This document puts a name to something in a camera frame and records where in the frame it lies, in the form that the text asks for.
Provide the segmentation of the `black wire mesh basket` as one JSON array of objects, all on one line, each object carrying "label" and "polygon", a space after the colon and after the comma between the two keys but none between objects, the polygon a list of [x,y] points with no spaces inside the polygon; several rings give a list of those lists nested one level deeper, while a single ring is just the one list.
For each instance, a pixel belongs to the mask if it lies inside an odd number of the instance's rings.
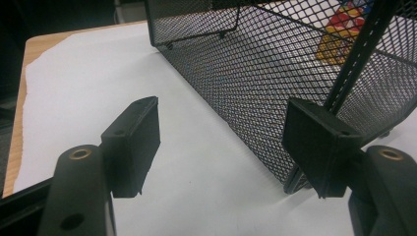
[{"label": "black wire mesh basket", "polygon": [[343,0],[145,0],[151,44],[286,193],[306,177],[281,140],[287,102],[311,100],[366,142],[417,108],[417,0],[374,0],[344,64],[316,58]]}]

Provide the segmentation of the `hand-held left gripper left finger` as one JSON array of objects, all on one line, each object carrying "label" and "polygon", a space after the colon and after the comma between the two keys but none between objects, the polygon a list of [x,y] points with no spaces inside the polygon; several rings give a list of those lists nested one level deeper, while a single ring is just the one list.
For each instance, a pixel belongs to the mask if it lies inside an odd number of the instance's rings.
[{"label": "hand-held left gripper left finger", "polygon": [[58,160],[36,236],[116,236],[112,200],[142,192],[160,145],[158,98],[131,103],[101,134]]}]

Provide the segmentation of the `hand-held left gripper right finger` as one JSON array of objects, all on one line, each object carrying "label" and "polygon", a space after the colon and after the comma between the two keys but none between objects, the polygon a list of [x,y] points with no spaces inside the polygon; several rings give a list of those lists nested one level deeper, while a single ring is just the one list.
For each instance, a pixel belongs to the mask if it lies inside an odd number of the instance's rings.
[{"label": "hand-held left gripper right finger", "polygon": [[318,104],[291,98],[285,150],[321,198],[348,201],[355,236],[417,236],[417,162],[387,146],[361,150],[362,136]]}]

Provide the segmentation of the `red and yellow packet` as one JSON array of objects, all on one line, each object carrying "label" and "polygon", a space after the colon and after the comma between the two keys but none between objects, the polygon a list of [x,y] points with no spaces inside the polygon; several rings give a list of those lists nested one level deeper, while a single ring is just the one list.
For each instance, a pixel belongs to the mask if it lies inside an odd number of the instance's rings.
[{"label": "red and yellow packet", "polygon": [[331,65],[344,64],[373,5],[374,0],[343,0],[325,26],[316,58]]}]

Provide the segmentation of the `white paper sheet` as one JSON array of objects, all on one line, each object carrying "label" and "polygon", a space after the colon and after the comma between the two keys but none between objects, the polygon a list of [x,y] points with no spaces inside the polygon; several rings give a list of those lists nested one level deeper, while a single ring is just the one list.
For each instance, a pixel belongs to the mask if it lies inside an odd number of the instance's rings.
[{"label": "white paper sheet", "polygon": [[118,236],[353,236],[346,199],[284,193],[230,127],[150,45],[144,24],[28,49],[15,189],[49,178],[58,156],[96,145],[133,101],[158,99],[161,144],[142,192],[114,201]]}]

